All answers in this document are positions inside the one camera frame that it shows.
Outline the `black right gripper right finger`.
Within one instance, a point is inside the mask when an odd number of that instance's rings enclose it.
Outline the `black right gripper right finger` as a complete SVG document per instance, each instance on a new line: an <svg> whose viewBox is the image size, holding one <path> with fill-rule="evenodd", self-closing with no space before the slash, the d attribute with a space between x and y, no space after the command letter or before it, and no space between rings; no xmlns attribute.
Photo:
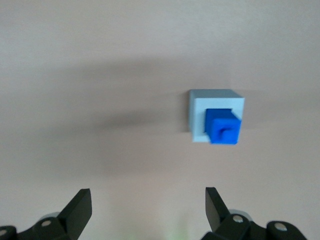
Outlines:
<svg viewBox="0 0 320 240"><path fill-rule="evenodd" d="M203 240L305 240L293 224L274 220L261 227L240 211L230 212L215 187L205 188L205 213L211 231Z"/></svg>

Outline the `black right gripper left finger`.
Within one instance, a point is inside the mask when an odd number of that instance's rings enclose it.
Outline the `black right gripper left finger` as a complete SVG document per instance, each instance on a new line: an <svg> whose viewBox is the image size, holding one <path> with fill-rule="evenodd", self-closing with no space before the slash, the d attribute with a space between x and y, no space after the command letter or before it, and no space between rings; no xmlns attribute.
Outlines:
<svg viewBox="0 0 320 240"><path fill-rule="evenodd" d="M61 212L43 216L25 231L13 225L0 227L2 240L77 240L92 216L89 188L81 189Z"/></svg>

